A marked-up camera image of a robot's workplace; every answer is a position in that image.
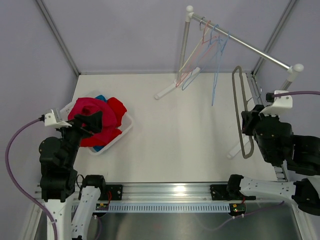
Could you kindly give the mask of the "crimson t shirt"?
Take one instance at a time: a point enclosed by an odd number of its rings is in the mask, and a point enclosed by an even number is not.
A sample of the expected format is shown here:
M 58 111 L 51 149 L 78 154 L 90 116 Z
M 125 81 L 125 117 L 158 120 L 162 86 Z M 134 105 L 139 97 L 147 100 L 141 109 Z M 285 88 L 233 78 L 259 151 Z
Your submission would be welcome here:
M 105 147 L 122 134 L 119 127 L 126 112 L 114 97 L 78 98 L 67 117 L 73 127 L 63 131 L 63 138 L 79 147 Z

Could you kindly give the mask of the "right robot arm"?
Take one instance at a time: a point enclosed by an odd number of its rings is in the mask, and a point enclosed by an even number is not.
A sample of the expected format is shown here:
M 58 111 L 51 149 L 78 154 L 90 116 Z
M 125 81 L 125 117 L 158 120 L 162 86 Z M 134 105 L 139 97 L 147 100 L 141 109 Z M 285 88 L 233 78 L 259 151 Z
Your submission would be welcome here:
M 295 181 L 265 181 L 232 174 L 226 193 L 232 199 L 249 197 L 290 202 L 314 216 L 320 214 L 320 139 L 296 135 L 292 125 L 271 114 L 263 115 L 264 106 L 256 105 L 237 115 L 240 133 L 256 143 L 263 160 L 274 168 L 302 176 Z

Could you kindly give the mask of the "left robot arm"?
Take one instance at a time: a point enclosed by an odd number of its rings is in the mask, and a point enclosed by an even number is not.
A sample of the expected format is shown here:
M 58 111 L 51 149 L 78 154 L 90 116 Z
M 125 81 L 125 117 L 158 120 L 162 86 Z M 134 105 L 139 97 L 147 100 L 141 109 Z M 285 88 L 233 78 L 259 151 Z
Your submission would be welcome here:
M 79 204 L 72 213 L 78 172 L 74 164 L 81 141 L 98 134 L 103 128 L 103 113 L 85 116 L 76 114 L 64 121 L 59 110 L 50 110 L 44 125 L 61 132 L 61 137 L 48 137 L 39 146 L 41 166 L 41 198 L 48 211 L 48 221 L 54 228 L 49 240 L 85 240 L 98 200 L 107 195 L 102 175 L 87 175 L 80 187 Z

